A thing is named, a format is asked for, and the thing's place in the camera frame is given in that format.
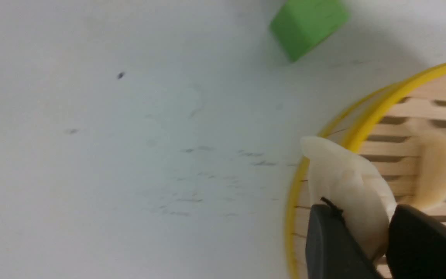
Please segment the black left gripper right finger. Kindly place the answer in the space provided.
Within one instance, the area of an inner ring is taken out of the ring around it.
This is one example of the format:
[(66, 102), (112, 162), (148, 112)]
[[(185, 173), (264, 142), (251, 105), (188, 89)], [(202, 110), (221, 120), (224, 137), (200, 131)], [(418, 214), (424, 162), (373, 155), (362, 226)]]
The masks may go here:
[(410, 205), (398, 205), (386, 262), (394, 279), (446, 279), (446, 226)]

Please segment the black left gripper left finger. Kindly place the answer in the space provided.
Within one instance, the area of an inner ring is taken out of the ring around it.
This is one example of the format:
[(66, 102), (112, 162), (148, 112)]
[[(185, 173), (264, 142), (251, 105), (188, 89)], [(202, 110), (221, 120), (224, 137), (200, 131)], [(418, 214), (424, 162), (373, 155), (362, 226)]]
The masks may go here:
[(312, 205), (305, 244), (310, 279), (381, 279), (349, 233), (343, 210), (327, 198)]

